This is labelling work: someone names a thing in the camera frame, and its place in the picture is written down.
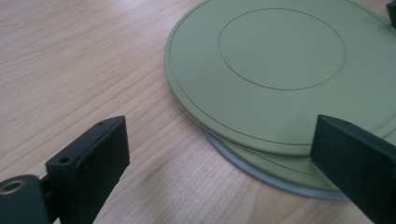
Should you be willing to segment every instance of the green disc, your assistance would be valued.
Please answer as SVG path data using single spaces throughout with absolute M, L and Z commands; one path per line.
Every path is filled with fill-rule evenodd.
M 211 0 L 178 22 L 164 63 L 185 111 L 234 155 L 332 191 L 309 160 L 317 116 L 390 136 L 395 58 L 395 30 L 349 1 Z

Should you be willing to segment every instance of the screw hole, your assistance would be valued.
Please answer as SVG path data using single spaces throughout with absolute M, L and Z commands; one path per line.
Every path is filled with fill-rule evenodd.
M 63 157 L 63 158 L 61 158 L 61 159 L 59 160 L 60 163 L 67 163 L 67 162 L 69 162 L 69 161 L 70 161 L 70 158 L 68 158 L 68 157 Z
M 14 180 L 0 187 L 0 195 L 7 195 L 22 189 L 26 185 L 24 180 Z

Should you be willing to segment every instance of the light wood surface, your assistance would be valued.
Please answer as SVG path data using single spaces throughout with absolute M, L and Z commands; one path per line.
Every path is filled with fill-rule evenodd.
M 182 111 L 163 50 L 200 2 L 1 0 L 0 180 L 43 176 L 45 161 L 94 123 L 125 115 L 131 165 L 97 223 L 371 223 L 352 203 L 245 175 Z M 387 15 L 388 1 L 362 2 Z

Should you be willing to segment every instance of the table surface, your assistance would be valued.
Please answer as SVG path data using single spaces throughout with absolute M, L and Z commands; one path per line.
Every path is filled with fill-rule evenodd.
M 96 223 L 371 223 L 351 202 L 269 187 L 228 163 L 164 74 L 166 39 L 201 0 L 0 1 L 0 180 L 124 115 L 131 165 Z M 360 0 L 388 19 L 387 0 Z

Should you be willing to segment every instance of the black bracket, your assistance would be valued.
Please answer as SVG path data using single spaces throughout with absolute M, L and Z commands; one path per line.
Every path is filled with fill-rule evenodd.
M 0 223 L 93 223 L 129 165 L 125 117 L 103 120 L 46 162 L 0 183 Z
M 387 4 L 388 14 L 392 26 L 396 28 L 396 1 Z
M 318 116 L 311 160 L 374 223 L 396 223 L 396 146 Z

